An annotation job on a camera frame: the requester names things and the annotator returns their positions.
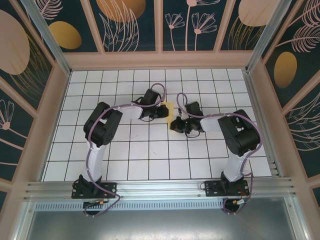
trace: white grid mat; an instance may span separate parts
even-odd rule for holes
[[[174,119],[176,96],[184,92],[189,102],[199,102],[205,115],[243,109],[256,121],[241,69],[73,71],[42,179],[76,180],[87,156],[83,125],[97,104],[127,104],[154,83],[166,87]],[[154,89],[162,92],[159,86]],[[166,119],[122,121],[105,151],[102,180],[219,178],[227,159],[221,132],[187,138],[168,130]],[[246,164],[244,172],[250,171],[254,177],[271,176],[263,148]]]

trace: dark teal wallpaper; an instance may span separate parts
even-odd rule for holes
[[[156,50],[154,0],[90,0],[106,52]]]
[[[265,64],[282,107],[320,70],[319,6],[304,1]]]
[[[278,0],[236,0],[221,50],[253,50]]]
[[[320,208],[320,186],[319,187],[315,187],[313,189],[313,193],[314,193],[315,199],[316,199],[316,201],[318,203],[318,206]]]
[[[11,181],[33,117],[0,89],[0,178]]]
[[[20,7],[21,7],[21,8],[22,8],[22,10],[24,11],[25,15],[28,17],[29,21],[31,22],[31,24],[32,24],[33,28],[34,28],[34,29],[35,29],[35,31],[38,33],[38,35],[41,37],[42,42],[43,42],[43,43],[44,43],[44,45],[46,46],[46,49],[48,49],[48,51],[50,52],[50,54],[51,54],[52,58],[53,58],[54,60],[56,60],[55,56],[54,56],[54,55],[53,55],[53,53],[51,52],[51,50],[50,50],[50,48],[48,47],[47,43],[44,41],[44,39],[42,38],[42,36],[41,36],[40,32],[38,31],[38,29],[37,29],[36,25],[34,25],[34,22],[30,19],[29,15],[27,14],[27,11],[26,11],[26,9],[25,9],[24,5],[21,3],[21,1],[20,1],[20,0],[17,0],[17,1],[18,1],[18,3],[20,4]]]
[[[21,1],[18,2],[26,12]],[[98,51],[80,0],[35,0],[34,2],[62,52]]]
[[[1,209],[5,203],[5,200],[6,200],[6,196],[7,196],[7,193],[4,192],[4,191],[0,191],[0,212],[1,212]]]
[[[308,178],[320,174],[320,83],[286,116]]]
[[[37,109],[52,65],[8,0],[0,23],[0,77]]]
[[[284,15],[282,21],[280,22],[277,30],[276,30],[275,33],[273,34],[273,36],[272,36],[271,40],[269,41],[268,45],[267,45],[266,48],[264,49],[264,51],[263,51],[263,53],[262,53],[262,58],[264,58],[265,55],[267,54],[267,52],[268,52],[271,44],[274,42],[276,36],[278,35],[280,29],[282,28],[284,22],[286,21],[288,15],[290,14],[290,12],[291,12],[292,8],[294,7],[294,5],[296,4],[296,2],[297,2],[297,0],[291,0],[290,6],[289,6],[289,8],[287,9],[287,11],[285,12],[285,15]]]
[[[225,6],[225,0],[164,0],[163,51],[212,51]]]

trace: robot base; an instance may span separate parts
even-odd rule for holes
[[[101,182],[101,178],[96,182],[100,187],[109,192],[117,192],[117,184],[115,182]],[[82,178],[78,183],[72,185],[72,199],[115,199],[116,196],[105,193],[95,187],[92,182]]]
[[[248,182],[241,179],[225,183],[225,179],[204,182],[207,197],[241,197],[241,191],[247,196],[250,194]]]

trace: enclosure wall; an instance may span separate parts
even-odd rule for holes
[[[38,7],[74,70],[243,68],[278,1],[59,0]]]
[[[252,72],[283,174],[292,177],[314,236],[320,236],[319,5],[296,1]]]
[[[0,3],[0,232],[44,165],[67,76],[14,1]]]

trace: yellow object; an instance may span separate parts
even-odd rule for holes
[[[3,10],[0,10],[0,53],[0,69],[8,74],[19,75],[28,66],[28,35],[16,19]]]
[[[168,127],[170,129],[170,124],[173,122],[174,120],[174,108],[175,108],[175,104],[173,102],[162,102],[162,105],[165,105],[166,108],[169,110],[169,115],[166,117],[166,122],[168,123]]]
[[[264,26],[278,2],[279,0],[241,0],[238,11],[240,21],[250,27]]]
[[[274,66],[274,81],[278,87],[288,87],[297,72],[297,59],[291,52],[285,51],[277,58]]]
[[[120,23],[130,20],[130,10],[138,19],[146,9],[146,0],[96,0],[96,3],[105,16]]]
[[[49,25],[49,29],[60,47],[65,49],[80,47],[82,43],[80,33],[71,24],[65,21],[55,21]]]

